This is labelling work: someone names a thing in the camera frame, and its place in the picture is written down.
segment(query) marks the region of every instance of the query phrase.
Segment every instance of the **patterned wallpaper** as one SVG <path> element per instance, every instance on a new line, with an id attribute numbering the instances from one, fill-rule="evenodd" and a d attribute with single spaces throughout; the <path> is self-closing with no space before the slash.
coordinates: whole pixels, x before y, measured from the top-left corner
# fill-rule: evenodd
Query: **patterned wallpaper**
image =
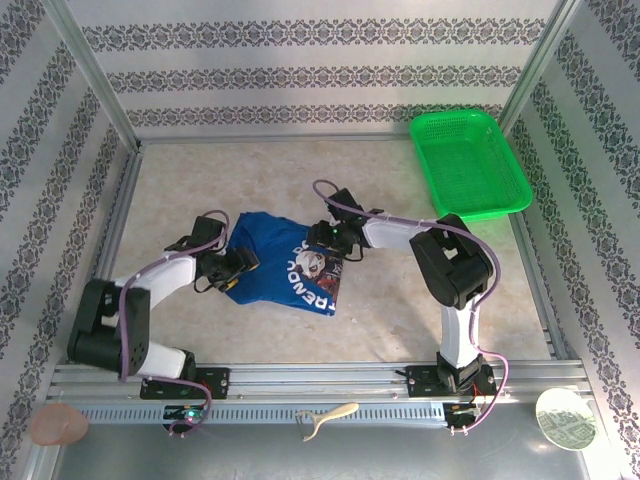
<path id="1" fill-rule="evenodd" d="M 129 155 L 42 5 L 0 0 L 0 15 L 4 480 L 22 470 Z"/>
<path id="2" fill-rule="evenodd" d="M 581 6 L 509 139 L 534 189 L 525 222 L 550 303 L 625 478 L 640 477 L 638 3 Z"/>
<path id="3" fill-rule="evenodd" d="M 70 0 L 142 138 L 406 132 L 499 115 L 555 0 Z"/>

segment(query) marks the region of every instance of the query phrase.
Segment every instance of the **beige floor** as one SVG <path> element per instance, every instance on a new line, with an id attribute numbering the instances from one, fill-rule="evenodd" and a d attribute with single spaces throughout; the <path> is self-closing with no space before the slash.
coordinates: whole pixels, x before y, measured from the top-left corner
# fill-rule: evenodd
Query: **beige floor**
<path id="1" fill-rule="evenodd" d="M 319 177 L 349 188 L 366 209 L 435 215 L 409 141 L 155 145 L 142 162 L 114 275 L 156 259 L 213 208 L 234 222 L 259 210 L 308 225 L 328 218 L 311 190 Z M 511 359 L 549 358 L 508 219 L 470 227 L 504 269 L 481 311 L 481 345 Z M 186 287 L 153 310 L 151 326 L 154 340 L 192 350 L 200 362 L 433 360 L 440 335 L 439 307 L 415 260 L 388 250 L 346 264 L 334 317 L 266 302 L 238 306 Z"/>

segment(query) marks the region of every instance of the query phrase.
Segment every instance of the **black bracket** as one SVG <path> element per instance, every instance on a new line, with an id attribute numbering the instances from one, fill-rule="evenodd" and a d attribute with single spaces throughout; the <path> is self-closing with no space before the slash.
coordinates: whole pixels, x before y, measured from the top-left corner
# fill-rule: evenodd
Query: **black bracket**
<path id="1" fill-rule="evenodd" d="M 405 372 L 409 398 L 475 396 L 473 386 L 483 395 L 495 395 L 498 391 L 491 365 L 483 364 L 468 387 L 451 393 L 442 383 L 436 365 L 409 365 Z"/>
<path id="2" fill-rule="evenodd" d="M 228 368 L 197 367 L 193 381 L 207 387 L 213 400 L 226 400 L 230 372 Z M 140 387 L 140 398 L 142 400 L 205 400 L 206 397 L 199 388 L 145 379 L 142 380 Z"/>

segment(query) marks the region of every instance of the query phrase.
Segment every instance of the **purple cable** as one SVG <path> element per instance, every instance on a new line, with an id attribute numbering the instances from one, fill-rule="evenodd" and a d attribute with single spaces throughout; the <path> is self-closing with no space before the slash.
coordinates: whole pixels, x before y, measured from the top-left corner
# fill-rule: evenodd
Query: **purple cable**
<path id="1" fill-rule="evenodd" d="M 120 319 L 119 319 L 119 326 L 120 326 L 120 338 L 122 340 L 122 352 L 121 352 L 121 374 L 120 374 L 120 381 L 121 382 L 126 382 L 127 377 L 129 376 L 129 331 L 127 330 L 127 315 L 126 315 L 126 297 L 127 297 L 127 292 L 129 291 L 129 289 L 132 287 L 132 285 L 142 276 L 146 275 L 147 273 L 149 273 L 150 271 L 154 270 L 155 268 L 159 267 L 160 265 L 170 261 L 170 260 L 174 260 L 176 258 L 180 258 L 180 257 L 186 257 L 189 255 L 193 255 L 194 253 L 198 253 L 198 252 L 202 252 L 204 250 L 209 250 L 210 248 L 213 248 L 215 246 L 218 245 L 218 243 L 225 238 L 226 234 L 227 234 L 227 229 L 229 228 L 229 215 L 226 214 L 226 212 L 223 212 L 222 210 L 210 210 L 206 213 L 203 214 L 204 217 L 208 217 L 209 215 L 212 215 L 214 213 L 219 213 L 220 215 L 222 215 L 225 219 L 225 225 L 222 228 L 222 232 L 220 233 L 220 235 L 215 239 L 215 240 L 211 240 L 209 243 L 206 243 L 204 245 L 201 245 L 200 247 L 195 247 L 195 248 L 191 248 L 189 250 L 185 250 L 183 252 L 176 252 L 174 254 L 171 255 L 165 255 L 162 258 L 159 258 L 158 260 L 156 260 L 153 263 L 150 263 L 149 265 L 147 265 L 146 267 L 138 270 L 138 272 L 134 273 L 129 280 L 127 280 L 124 284 L 124 286 L 122 287 L 122 291 L 120 292 L 120 296 L 118 298 L 118 313 L 120 315 Z M 194 432 L 195 430 L 197 430 L 198 428 L 200 428 L 200 426 L 204 423 L 204 421 L 206 420 L 207 416 L 209 415 L 209 410 L 211 409 L 211 392 L 204 386 L 204 385 L 200 385 L 199 383 L 195 383 L 195 382 L 189 382 L 186 380 L 179 380 L 179 379 L 174 379 L 174 378 L 165 378 L 165 377 L 155 377 L 155 380 L 157 381 L 161 381 L 161 382 L 168 382 L 168 383 L 174 383 L 176 385 L 186 385 L 189 387 L 193 387 L 193 388 L 199 388 L 200 390 L 205 392 L 206 395 L 206 400 L 205 400 L 205 409 L 204 409 L 204 414 L 202 415 L 202 418 L 200 419 L 200 421 L 198 423 L 196 423 L 195 425 L 192 425 L 191 430 L 189 430 L 188 432 L 183 433 L 181 436 L 184 437 L 187 434 L 191 434 L 192 432 Z M 186 422 L 184 420 L 177 420 L 175 422 L 173 422 L 170 427 L 169 427 L 169 433 L 173 434 L 173 428 L 176 425 L 191 425 L 191 423 Z"/>
<path id="2" fill-rule="evenodd" d="M 476 244 L 478 244 L 480 246 L 480 248 L 482 248 L 487 255 L 489 255 L 489 257 L 491 258 L 491 262 L 493 262 L 493 267 L 495 270 L 495 280 L 493 281 L 493 283 L 491 284 L 491 286 L 489 287 L 489 289 L 487 290 L 487 292 L 480 297 L 480 299 L 475 303 L 475 305 L 473 306 L 472 310 L 471 310 L 471 321 L 469 322 L 469 339 L 471 340 L 471 345 L 473 345 L 473 347 L 476 349 L 476 351 L 478 353 L 481 353 L 483 355 L 489 356 L 489 357 L 496 357 L 498 358 L 503 364 L 504 364 L 504 375 L 502 377 L 502 382 L 500 383 L 500 386 L 498 387 L 498 391 L 496 392 L 496 395 L 493 397 L 493 400 L 491 400 L 491 403 L 489 404 L 489 406 L 487 407 L 487 409 L 480 414 L 480 416 L 476 419 L 475 422 L 473 422 L 471 425 L 469 425 L 468 427 L 464 427 L 464 428 L 458 428 L 458 429 L 452 429 L 452 432 L 464 432 L 465 434 L 469 431 L 469 430 L 473 430 L 474 428 L 476 428 L 478 425 L 480 425 L 486 418 L 487 416 L 491 413 L 491 411 L 493 410 L 493 407 L 495 406 L 498 397 L 500 397 L 500 395 L 502 394 L 502 391 L 504 390 L 504 387 L 507 383 L 507 379 L 509 378 L 509 361 L 506 359 L 505 356 L 496 353 L 496 352 L 489 352 L 487 350 L 483 350 L 478 346 L 477 343 L 477 339 L 475 338 L 474 335 L 474 327 L 475 327 L 475 323 L 476 323 L 476 318 L 477 318 L 477 310 L 480 307 L 480 304 L 483 303 L 487 298 L 489 298 L 489 295 L 491 295 L 496 287 L 498 286 L 498 282 L 500 281 L 500 278 L 502 277 L 502 269 L 500 268 L 500 260 L 498 260 L 498 256 L 496 255 L 496 253 L 493 251 L 493 249 L 487 245 L 487 243 L 483 240 L 481 240 L 480 238 L 476 237 L 475 235 L 473 235 L 472 233 L 467 232 L 466 230 L 462 230 L 460 228 L 457 227 L 452 227 L 450 225 L 442 225 L 440 223 L 436 223 L 434 221 L 425 221 L 425 220 L 411 220 L 409 218 L 403 218 L 403 217 L 393 217 L 391 215 L 384 215 L 384 214 L 374 214 L 374 213 L 369 213 L 369 212 L 364 212 L 362 210 L 358 210 L 356 208 L 351 208 L 348 207 L 346 205 L 343 205 L 341 203 L 336 202 L 335 200 L 331 200 L 328 196 L 326 196 L 324 193 L 322 193 L 320 191 L 320 189 L 318 188 L 319 184 L 324 183 L 325 185 L 330 185 L 331 187 L 333 187 L 336 192 L 338 190 L 340 190 L 340 188 L 338 188 L 338 186 L 329 181 L 329 180 L 324 180 L 324 179 L 318 179 L 316 181 L 313 182 L 313 191 L 316 192 L 316 194 L 322 198 L 322 200 L 324 200 L 326 203 L 328 203 L 329 205 L 332 205 L 336 208 L 339 208 L 341 210 L 344 210 L 345 212 L 351 212 L 351 213 L 355 213 L 357 215 L 360 215 L 362 217 L 369 217 L 369 218 L 379 218 L 385 221 L 389 221 L 389 222 L 393 222 L 393 223 L 398 223 L 400 225 L 408 225 L 408 226 L 418 226 L 418 227 L 429 227 L 429 228 L 438 228 L 440 230 L 444 230 L 446 232 L 451 232 L 451 233 L 455 233 L 457 235 L 460 235 L 462 237 L 468 238 L 469 240 L 475 242 Z"/>

